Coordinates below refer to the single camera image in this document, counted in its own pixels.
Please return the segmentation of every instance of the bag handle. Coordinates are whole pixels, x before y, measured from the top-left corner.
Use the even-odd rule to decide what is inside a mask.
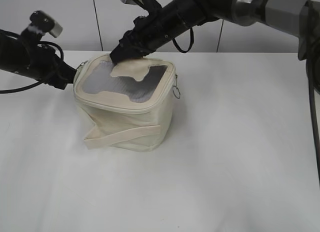
[[[145,136],[159,135],[160,133],[160,125],[145,126],[127,129],[118,133],[107,135],[102,138],[86,138],[84,139],[84,143],[88,147],[88,149],[98,149]]]

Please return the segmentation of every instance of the white table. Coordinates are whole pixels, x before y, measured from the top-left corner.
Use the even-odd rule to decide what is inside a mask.
[[[74,67],[100,52],[67,51]],[[88,151],[72,87],[0,96],[1,232],[318,232],[305,63],[157,53],[182,99],[163,145]],[[0,73],[0,88],[31,81]]]

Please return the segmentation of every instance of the cream canvas bag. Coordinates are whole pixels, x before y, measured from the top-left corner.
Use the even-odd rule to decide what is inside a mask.
[[[142,58],[114,66],[109,55],[82,65],[73,91],[83,119],[91,124],[89,149],[108,146],[146,152],[159,146],[173,113],[175,66]]]

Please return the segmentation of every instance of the wire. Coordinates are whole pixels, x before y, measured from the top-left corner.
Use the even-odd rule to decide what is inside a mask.
[[[19,38],[20,36],[16,33],[13,33],[13,32],[9,32],[9,31],[5,31],[5,34],[7,34],[7,36],[10,36],[10,37],[13,37],[13,38]],[[0,90],[0,95],[4,95],[4,94],[13,94],[13,93],[18,93],[18,92],[23,92],[23,91],[27,91],[27,90],[30,90],[30,89],[33,89],[39,85],[42,85],[44,84],[45,82],[47,82],[49,79],[51,79],[56,73],[58,73],[58,75],[61,77],[60,73],[59,73],[59,68],[61,67],[61,65],[63,64],[64,62],[64,52],[62,50],[62,48],[53,43],[53,42],[49,42],[49,41],[40,41],[38,43],[38,45],[48,45],[48,46],[53,46],[53,47],[56,47],[60,53],[60,62],[59,64],[56,66],[56,68],[54,68],[54,70],[49,73],[47,76],[45,76],[41,81],[37,82],[37,83],[34,83],[34,84],[31,84],[31,85],[28,85],[28,86],[25,86],[25,87],[21,87],[21,88],[16,88],[16,89],[7,89],[7,90]]]
[[[179,45],[178,45],[178,42],[177,40],[174,38],[172,40],[174,46],[176,47],[176,49],[180,52],[180,53],[183,53],[183,54],[186,54],[188,53],[192,47],[194,46],[194,43],[195,43],[195,33],[194,33],[194,29],[191,28],[190,29],[190,44],[189,44],[189,48],[187,50],[183,50]]]
[[[316,111],[316,101],[315,101],[315,85],[314,85],[314,65],[313,65],[313,52],[311,44],[311,36],[313,30],[313,4],[311,1],[308,1],[308,19],[307,19],[307,35],[306,35],[306,72],[308,76],[308,91],[309,91],[309,103],[310,103],[310,114],[311,114],[311,123],[315,147],[315,157],[316,164],[318,169],[318,178],[320,182],[320,139],[319,139],[319,127],[317,121],[317,111]]]

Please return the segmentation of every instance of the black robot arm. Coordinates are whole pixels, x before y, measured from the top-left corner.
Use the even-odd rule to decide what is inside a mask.
[[[143,3],[143,0],[122,1],[140,6]],[[300,60],[307,58],[307,39],[311,40],[314,52],[318,53],[319,50],[319,2],[310,0],[173,0],[163,8],[148,11],[149,16],[140,16],[134,20],[135,27],[124,34],[119,45],[112,51],[110,56],[115,64],[127,59],[147,56],[192,27],[218,19],[240,26],[250,26],[259,22],[296,36],[299,38],[298,58]],[[313,14],[312,31],[306,38],[310,12]]]
[[[72,84],[76,70],[64,62],[62,49],[52,42],[41,41],[46,33],[58,37],[62,27],[42,11],[34,12],[31,24],[21,33],[0,30],[0,69],[37,80],[30,86],[19,89],[1,90],[10,94],[48,84],[64,90]]]

